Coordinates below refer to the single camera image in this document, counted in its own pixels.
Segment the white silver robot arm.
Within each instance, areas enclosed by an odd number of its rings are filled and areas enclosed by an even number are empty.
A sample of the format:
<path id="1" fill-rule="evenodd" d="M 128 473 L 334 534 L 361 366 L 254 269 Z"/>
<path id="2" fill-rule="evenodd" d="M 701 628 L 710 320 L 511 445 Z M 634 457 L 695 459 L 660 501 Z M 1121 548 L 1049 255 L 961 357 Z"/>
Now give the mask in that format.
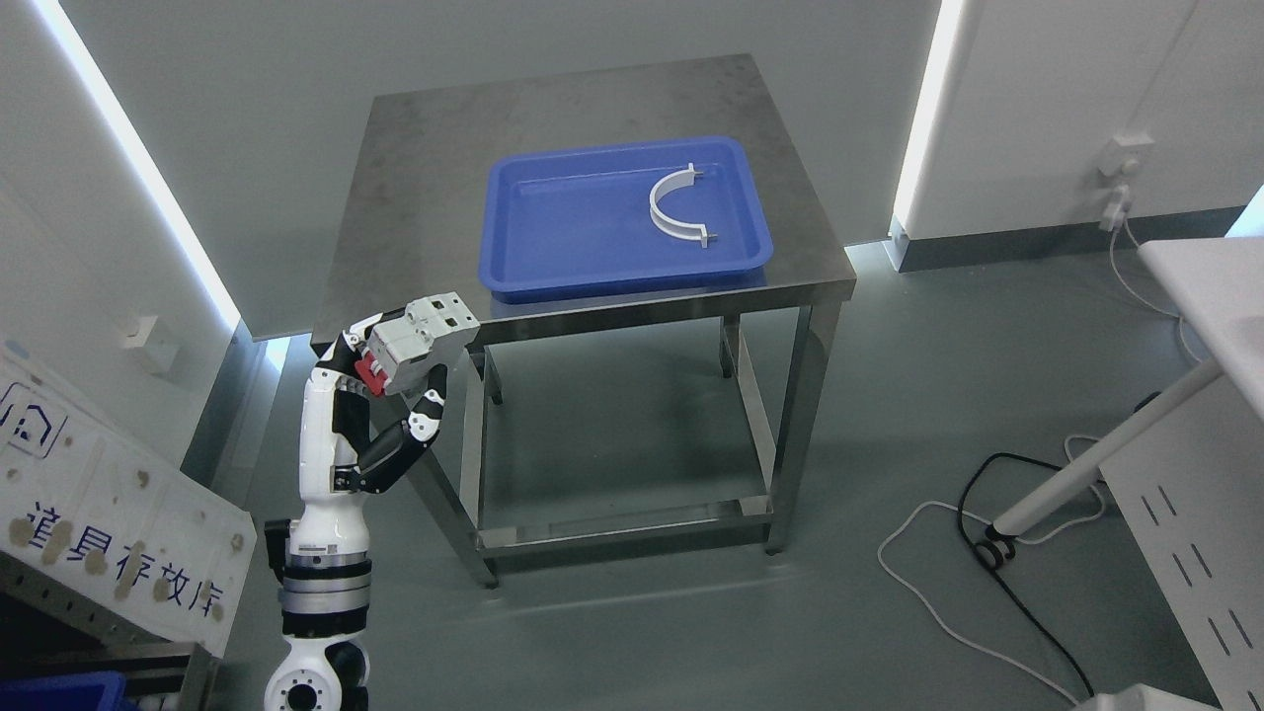
<path id="1" fill-rule="evenodd" d="M 268 567 L 281 584 L 288 645 L 265 684 L 265 710 L 367 710 L 370 662 L 360 641 L 370 607 L 367 552 L 289 552 L 293 520 L 265 522 Z"/>

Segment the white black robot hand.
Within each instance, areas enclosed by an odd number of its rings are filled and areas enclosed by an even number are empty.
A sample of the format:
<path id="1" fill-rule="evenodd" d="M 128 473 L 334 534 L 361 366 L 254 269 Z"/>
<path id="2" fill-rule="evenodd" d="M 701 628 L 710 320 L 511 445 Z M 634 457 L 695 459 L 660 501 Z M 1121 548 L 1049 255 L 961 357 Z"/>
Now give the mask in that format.
<path id="1" fill-rule="evenodd" d="M 435 367 L 415 392 L 378 397 L 353 369 L 356 323 L 315 348 L 300 419 L 303 512 L 289 533 L 289 552 L 367 552 L 367 496 L 391 490 L 442 428 L 451 368 Z"/>

